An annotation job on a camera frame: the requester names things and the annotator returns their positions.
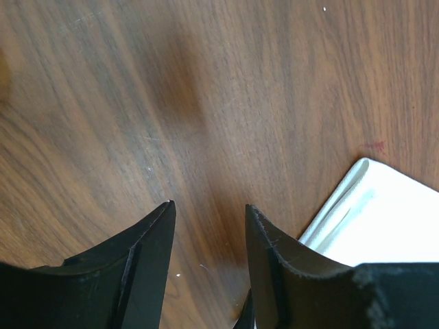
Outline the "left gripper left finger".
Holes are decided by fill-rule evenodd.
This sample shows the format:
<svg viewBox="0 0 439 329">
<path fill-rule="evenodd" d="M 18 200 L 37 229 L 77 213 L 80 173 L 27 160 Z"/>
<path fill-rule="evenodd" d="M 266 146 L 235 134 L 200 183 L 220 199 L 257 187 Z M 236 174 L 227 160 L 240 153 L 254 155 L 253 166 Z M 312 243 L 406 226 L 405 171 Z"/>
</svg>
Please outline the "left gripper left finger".
<svg viewBox="0 0 439 329">
<path fill-rule="evenodd" d="M 1 327 L 157 328 L 175 222 L 169 200 L 58 267 L 1 263 Z"/>
</svg>

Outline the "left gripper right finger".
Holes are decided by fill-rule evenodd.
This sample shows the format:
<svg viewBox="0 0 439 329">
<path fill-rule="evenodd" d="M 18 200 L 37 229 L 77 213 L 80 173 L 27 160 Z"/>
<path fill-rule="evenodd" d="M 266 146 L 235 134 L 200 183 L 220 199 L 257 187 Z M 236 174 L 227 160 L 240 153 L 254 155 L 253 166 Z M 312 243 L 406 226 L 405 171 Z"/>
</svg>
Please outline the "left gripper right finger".
<svg viewBox="0 0 439 329">
<path fill-rule="evenodd" d="M 246 206 L 250 290 L 237 328 L 437 328 L 437 263 L 331 260 Z"/>
</svg>

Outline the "white cloth napkin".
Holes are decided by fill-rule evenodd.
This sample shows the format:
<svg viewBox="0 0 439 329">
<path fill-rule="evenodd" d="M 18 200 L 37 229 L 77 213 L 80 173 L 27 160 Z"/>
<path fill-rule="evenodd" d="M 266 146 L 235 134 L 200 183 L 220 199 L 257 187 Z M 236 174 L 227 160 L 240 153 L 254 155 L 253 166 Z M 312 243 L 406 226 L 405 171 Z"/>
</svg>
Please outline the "white cloth napkin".
<svg viewBox="0 0 439 329">
<path fill-rule="evenodd" d="M 355 267 L 438 262 L 438 192 L 375 160 L 358 160 L 299 241 Z"/>
</svg>

